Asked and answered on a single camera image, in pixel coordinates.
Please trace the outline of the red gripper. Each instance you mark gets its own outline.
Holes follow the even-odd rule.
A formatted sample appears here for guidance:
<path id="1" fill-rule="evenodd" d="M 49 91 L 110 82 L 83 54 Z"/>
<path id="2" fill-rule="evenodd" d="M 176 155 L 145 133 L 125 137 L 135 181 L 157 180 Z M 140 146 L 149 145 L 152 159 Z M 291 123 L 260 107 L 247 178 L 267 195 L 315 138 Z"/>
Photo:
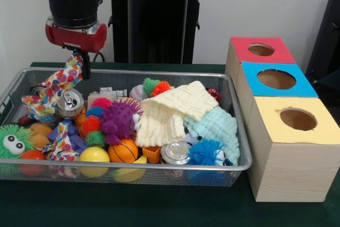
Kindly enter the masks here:
<path id="1" fill-rule="evenodd" d="M 83 80 L 90 79 L 90 53 L 98 53 L 104 47 L 107 38 L 107 26 L 96 22 L 86 29 L 66 29 L 53 22 L 50 15 L 45 25 L 46 37 L 50 43 L 73 49 L 72 56 L 81 56 L 83 60 Z"/>

